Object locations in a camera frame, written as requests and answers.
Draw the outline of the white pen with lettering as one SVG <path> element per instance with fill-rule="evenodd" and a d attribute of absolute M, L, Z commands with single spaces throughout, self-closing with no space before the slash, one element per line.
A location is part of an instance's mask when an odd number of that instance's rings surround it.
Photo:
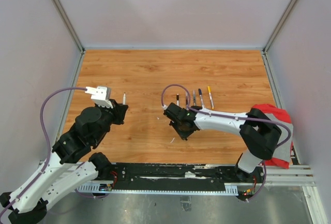
<path fill-rule="evenodd" d="M 202 108 L 205 108 L 205 104 L 204 104 L 204 101 L 203 101 L 203 96 L 202 96 L 202 94 L 199 94 L 199 97 L 200 97 L 200 102 L 201 102 L 201 106 L 202 106 Z"/>

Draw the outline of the white marker yellow end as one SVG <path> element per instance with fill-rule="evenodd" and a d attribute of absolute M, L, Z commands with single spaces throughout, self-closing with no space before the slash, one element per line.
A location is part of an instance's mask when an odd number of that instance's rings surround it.
<path fill-rule="evenodd" d="M 211 105 L 211 109 L 213 110 L 214 109 L 214 101 L 213 101 L 213 97 L 212 97 L 212 94 L 211 92 L 208 92 L 209 94 L 209 99 L 210 99 L 210 105 Z"/>

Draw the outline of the purple gel pen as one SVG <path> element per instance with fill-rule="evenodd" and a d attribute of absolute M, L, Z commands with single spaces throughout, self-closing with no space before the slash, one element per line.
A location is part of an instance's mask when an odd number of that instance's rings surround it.
<path fill-rule="evenodd" d="M 188 110 L 188 93 L 185 92 L 185 108 Z"/>

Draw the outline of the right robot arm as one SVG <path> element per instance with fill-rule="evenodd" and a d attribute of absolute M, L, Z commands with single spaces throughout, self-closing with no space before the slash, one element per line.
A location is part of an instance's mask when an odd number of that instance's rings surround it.
<path fill-rule="evenodd" d="M 282 135 L 278 124 L 256 108 L 249 112 L 226 113 L 199 106 L 181 108 L 170 103 L 163 106 L 163 114 L 183 140 L 199 130 L 216 130 L 241 137 L 247 150 L 240 155 L 234 169 L 234 176 L 241 183 L 252 178 L 261 162 L 272 159 Z"/>

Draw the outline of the white pen black end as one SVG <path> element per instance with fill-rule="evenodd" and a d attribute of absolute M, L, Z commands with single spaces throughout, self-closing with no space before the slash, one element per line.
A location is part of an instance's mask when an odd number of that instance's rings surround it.
<path fill-rule="evenodd" d="M 124 92 L 123 94 L 123 104 L 125 105 L 126 104 L 126 93 Z"/>

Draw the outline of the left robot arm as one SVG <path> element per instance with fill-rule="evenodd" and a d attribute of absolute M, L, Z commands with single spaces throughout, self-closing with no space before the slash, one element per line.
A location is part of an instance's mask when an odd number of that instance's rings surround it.
<path fill-rule="evenodd" d="M 96 149 L 111 125 L 122 125 L 128 105 L 110 100 L 111 108 L 94 105 L 78 115 L 71 128 L 61 135 L 42 166 L 17 190 L 1 194 L 1 205 L 10 210 L 11 223 L 38 223 L 61 198 L 87 181 L 106 180 L 111 175 L 111 163 L 101 152 L 94 153 L 65 177 L 83 156 Z"/>

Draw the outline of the blue gel pen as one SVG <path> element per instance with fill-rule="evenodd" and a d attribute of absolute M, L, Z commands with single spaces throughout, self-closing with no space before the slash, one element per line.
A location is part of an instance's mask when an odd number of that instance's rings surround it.
<path fill-rule="evenodd" d="M 193 99 L 193 105 L 196 106 L 197 105 L 197 100 L 196 100 L 195 90 L 192 91 L 192 99 Z"/>

